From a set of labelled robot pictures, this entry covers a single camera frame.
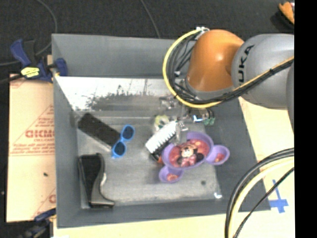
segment cardboard sheet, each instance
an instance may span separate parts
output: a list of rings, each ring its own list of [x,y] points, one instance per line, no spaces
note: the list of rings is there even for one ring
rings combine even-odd
[[[6,220],[28,221],[56,204],[53,85],[22,78],[9,92]]]

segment minnie mouse image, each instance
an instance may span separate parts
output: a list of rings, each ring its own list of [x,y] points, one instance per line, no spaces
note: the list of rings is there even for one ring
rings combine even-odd
[[[189,131],[187,142],[179,145],[170,143],[162,152],[164,166],[159,172],[162,182],[179,181],[186,170],[198,167],[204,162],[221,165],[229,158],[229,149],[223,145],[214,145],[213,140],[205,133]]]
[[[180,156],[176,162],[181,167],[189,167],[202,161],[204,157],[204,154],[198,152],[198,148],[195,144],[188,142],[180,148]]]

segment black carpet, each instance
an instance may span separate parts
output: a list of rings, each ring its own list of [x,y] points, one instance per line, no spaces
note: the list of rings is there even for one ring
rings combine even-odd
[[[88,33],[175,39],[196,26],[231,31],[243,40],[262,33],[293,33],[279,17],[286,0],[41,0],[52,10],[58,33]],[[35,39],[40,51],[55,32],[54,21],[36,0],[0,0],[0,80],[19,71],[9,46],[17,39]],[[50,48],[42,55],[50,53]],[[14,238],[33,223],[6,223],[8,90],[0,86],[0,238]],[[48,237],[46,232],[41,237]]]

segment white brush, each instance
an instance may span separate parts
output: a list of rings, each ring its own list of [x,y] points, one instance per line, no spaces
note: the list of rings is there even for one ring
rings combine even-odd
[[[176,124],[177,121],[170,121],[150,137],[145,144],[150,153],[154,153],[176,134]]]

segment minnie mouse bowl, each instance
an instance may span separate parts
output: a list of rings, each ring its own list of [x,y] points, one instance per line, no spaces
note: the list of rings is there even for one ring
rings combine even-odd
[[[230,151],[227,147],[223,145],[215,145],[211,153],[207,156],[206,162],[214,166],[221,165],[230,156]]]
[[[189,131],[185,143],[165,147],[162,161],[171,169],[191,169],[202,164],[212,149],[213,141],[207,134]]]

